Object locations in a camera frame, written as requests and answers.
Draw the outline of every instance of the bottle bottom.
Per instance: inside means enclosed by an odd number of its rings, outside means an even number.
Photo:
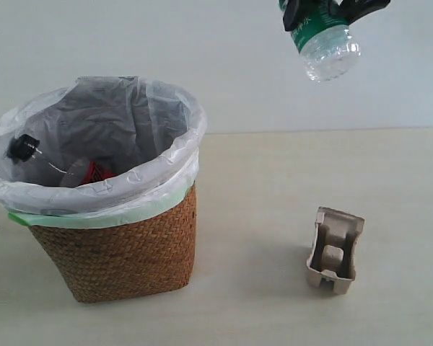
[[[300,53],[312,81],[330,81],[356,65],[361,50],[346,25],[324,30],[313,37]]]

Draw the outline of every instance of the garbage bag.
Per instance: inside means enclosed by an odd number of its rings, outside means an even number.
[[[49,216],[160,203],[193,184],[206,127],[202,106],[179,86],[137,76],[78,78],[0,118],[0,203]],[[73,189],[39,185],[44,170],[23,172],[6,157],[9,142],[24,133],[52,153],[87,157],[117,176]],[[59,167],[71,164],[54,156]]]

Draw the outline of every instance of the cardboard egg carton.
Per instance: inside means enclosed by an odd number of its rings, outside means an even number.
[[[364,219],[343,211],[320,207],[315,239],[307,260],[307,282],[319,287],[333,281],[333,292],[346,294],[356,279],[354,248],[364,228]]]

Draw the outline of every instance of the trash can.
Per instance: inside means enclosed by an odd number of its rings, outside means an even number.
[[[205,112],[178,86],[79,78],[0,119],[0,203],[29,228],[79,302],[177,290],[193,269],[205,131]],[[41,167],[23,172],[2,154],[23,133],[53,152],[89,155],[115,176],[75,188],[39,185]],[[67,166],[62,157],[52,159]]]

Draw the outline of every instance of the white wall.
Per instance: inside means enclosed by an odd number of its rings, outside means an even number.
[[[357,22],[364,55],[306,79],[278,0],[0,0],[0,115],[81,75],[181,84],[211,132],[433,126],[433,0]]]

